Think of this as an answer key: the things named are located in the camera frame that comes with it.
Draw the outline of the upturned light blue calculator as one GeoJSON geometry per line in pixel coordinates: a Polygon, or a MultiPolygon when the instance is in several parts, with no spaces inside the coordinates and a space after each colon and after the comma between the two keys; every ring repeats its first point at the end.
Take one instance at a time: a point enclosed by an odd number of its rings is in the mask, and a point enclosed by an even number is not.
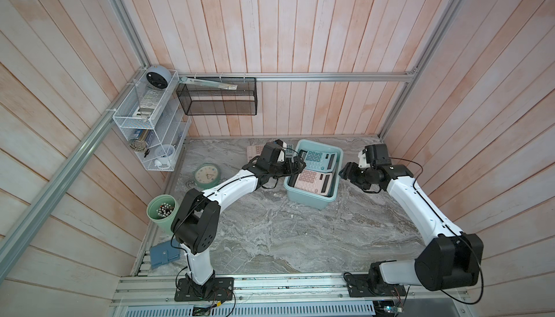
{"type": "Polygon", "coordinates": [[[300,150],[306,169],[315,172],[330,173],[335,170],[336,153],[300,150]]]}

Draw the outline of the mint green storage box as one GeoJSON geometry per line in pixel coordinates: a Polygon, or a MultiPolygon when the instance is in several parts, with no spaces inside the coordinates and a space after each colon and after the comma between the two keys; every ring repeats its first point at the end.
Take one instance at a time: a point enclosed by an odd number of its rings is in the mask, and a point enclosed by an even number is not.
{"type": "Polygon", "coordinates": [[[302,139],[297,143],[295,153],[300,153],[306,167],[299,175],[285,179],[288,199],[318,210],[325,209],[338,196],[343,150],[302,139]]]}

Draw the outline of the upturned pink calculator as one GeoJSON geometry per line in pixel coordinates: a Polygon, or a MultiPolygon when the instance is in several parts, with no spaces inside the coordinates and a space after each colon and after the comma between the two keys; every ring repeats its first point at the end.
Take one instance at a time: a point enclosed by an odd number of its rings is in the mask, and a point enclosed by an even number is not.
{"type": "Polygon", "coordinates": [[[305,169],[297,175],[293,187],[302,191],[327,196],[332,188],[333,173],[315,172],[305,169]]]}

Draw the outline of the small pink calculator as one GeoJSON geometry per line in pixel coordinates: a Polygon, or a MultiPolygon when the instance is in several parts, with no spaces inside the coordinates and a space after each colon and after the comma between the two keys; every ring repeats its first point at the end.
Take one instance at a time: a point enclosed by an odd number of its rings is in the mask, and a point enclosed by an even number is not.
{"type": "Polygon", "coordinates": [[[256,156],[260,156],[264,149],[263,145],[252,145],[247,147],[247,161],[251,161],[256,156]]]}

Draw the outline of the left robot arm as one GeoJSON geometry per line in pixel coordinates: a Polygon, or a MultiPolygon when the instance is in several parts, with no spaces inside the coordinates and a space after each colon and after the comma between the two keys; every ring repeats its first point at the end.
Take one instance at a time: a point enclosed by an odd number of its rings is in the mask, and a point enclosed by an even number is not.
{"type": "Polygon", "coordinates": [[[301,154],[286,155],[287,147],[281,140],[264,145],[262,153],[247,162],[233,177],[204,191],[186,192],[172,222],[173,239],[187,255],[188,277],[196,285],[204,286],[215,271],[209,247],[215,240],[219,218],[223,211],[243,196],[262,187],[269,180],[299,175],[306,168],[301,154]]]}

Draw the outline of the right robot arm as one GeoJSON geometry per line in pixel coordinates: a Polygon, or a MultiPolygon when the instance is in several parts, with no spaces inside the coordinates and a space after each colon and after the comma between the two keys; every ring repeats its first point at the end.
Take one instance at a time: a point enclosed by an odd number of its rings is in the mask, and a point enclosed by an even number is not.
{"type": "Polygon", "coordinates": [[[339,176],[364,193],[373,194],[374,185],[387,192],[416,226],[425,248],[412,260],[372,263],[367,276],[346,273],[350,295],[400,297],[411,286],[442,293],[483,286],[483,241],[464,232],[441,212],[406,167],[406,159],[391,158],[383,143],[366,146],[358,158],[358,162],[348,162],[339,176]]]}

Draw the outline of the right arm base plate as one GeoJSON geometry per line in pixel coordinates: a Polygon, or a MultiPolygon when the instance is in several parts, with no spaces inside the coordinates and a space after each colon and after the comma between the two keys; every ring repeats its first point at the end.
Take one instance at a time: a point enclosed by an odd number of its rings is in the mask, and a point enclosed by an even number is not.
{"type": "Polygon", "coordinates": [[[403,285],[387,284],[370,274],[343,274],[350,298],[371,297],[404,297],[406,288],[403,285]]]}

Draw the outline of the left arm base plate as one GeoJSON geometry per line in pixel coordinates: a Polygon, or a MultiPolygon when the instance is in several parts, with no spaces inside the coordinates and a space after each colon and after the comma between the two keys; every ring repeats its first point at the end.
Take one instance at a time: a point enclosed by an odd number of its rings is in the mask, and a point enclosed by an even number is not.
{"type": "Polygon", "coordinates": [[[198,285],[192,279],[185,277],[178,281],[174,300],[176,302],[232,301],[234,292],[234,278],[210,278],[204,285],[198,285]]]}

